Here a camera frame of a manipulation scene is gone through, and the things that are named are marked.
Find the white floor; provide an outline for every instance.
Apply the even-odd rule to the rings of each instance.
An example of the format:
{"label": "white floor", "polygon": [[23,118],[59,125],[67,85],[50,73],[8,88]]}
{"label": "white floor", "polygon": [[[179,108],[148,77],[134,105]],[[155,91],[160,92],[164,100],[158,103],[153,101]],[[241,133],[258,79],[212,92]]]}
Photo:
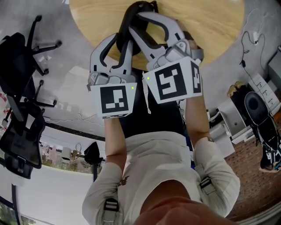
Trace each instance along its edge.
{"label": "white floor", "polygon": [[[58,101],[56,108],[46,109],[45,116],[61,126],[103,136],[103,120],[94,116],[96,111],[86,88],[90,54],[94,47],[75,24],[67,0],[0,0],[0,39],[15,32],[27,38],[37,15],[43,15],[43,19],[37,25],[34,45],[53,44],[58,39],[63,42],[59,49],[36,57],[42,68],[50,70],[49,75],[44,77],[37,72],[33,76],[36,86],[41,79],[45,82],[39,100],[48,103],[54,99]],[[245,0],[244,24],[243,31],[257,31],[266,37],[262,54],[262,65],[265,67],[281,44],[281,8],[275,0]],[[253,46],[245,36],[243,43],[245,49],[250,50],[245,55],[248,72],[264,74],[259,65],[263,40]],[[227,99],[228,88],[235,81],[247,82],[248,75],[239,65],[241,56],[240,36],[221,57],[201,68],[205,102],[209,110],[216,109]],[[78,120],[77,114],[82,119],[91,117],[88,121],[82,121]]]}

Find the round table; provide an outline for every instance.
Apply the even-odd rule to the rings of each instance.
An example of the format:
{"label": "round table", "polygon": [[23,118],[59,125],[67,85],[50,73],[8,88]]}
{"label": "round table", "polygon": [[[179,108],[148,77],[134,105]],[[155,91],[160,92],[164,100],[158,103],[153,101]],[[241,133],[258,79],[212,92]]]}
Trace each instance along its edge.
{"label": "round table", "polygon": [[[126,9],[135,0],[70,0],[70,10],[83,35],[96,47],[104,38],[119,31]],[[157,0],[159,13],[180,20],[196,43],[204,49],[201,65],[223,54],[240,34],[244,20],[243,0]],[[164,31],[153,24],[147,32],[164,43]],[[109,54],[119,60],[114,45]],[[146,69],[142,53],[133,57],[133,67]]]}

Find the person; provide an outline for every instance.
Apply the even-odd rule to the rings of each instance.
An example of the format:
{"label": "person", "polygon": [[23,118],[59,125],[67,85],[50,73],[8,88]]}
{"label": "person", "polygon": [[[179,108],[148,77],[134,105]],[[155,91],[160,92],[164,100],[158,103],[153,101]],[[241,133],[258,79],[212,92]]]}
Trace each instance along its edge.
{"label": "person", "polygon": [[[197,47],[193,40],[189,44]],[[137,76],[133,112],[104,121],[106,163],[85,197],[84,218],[90,225],[234,224],[224,217],[240,181],[210,137],[203,96],[186,99],[196,170],[177,102],[157,104],[148,90],[148,107],[151,114]],[[118,214],[105,218],[107,205],[117,204]]]}

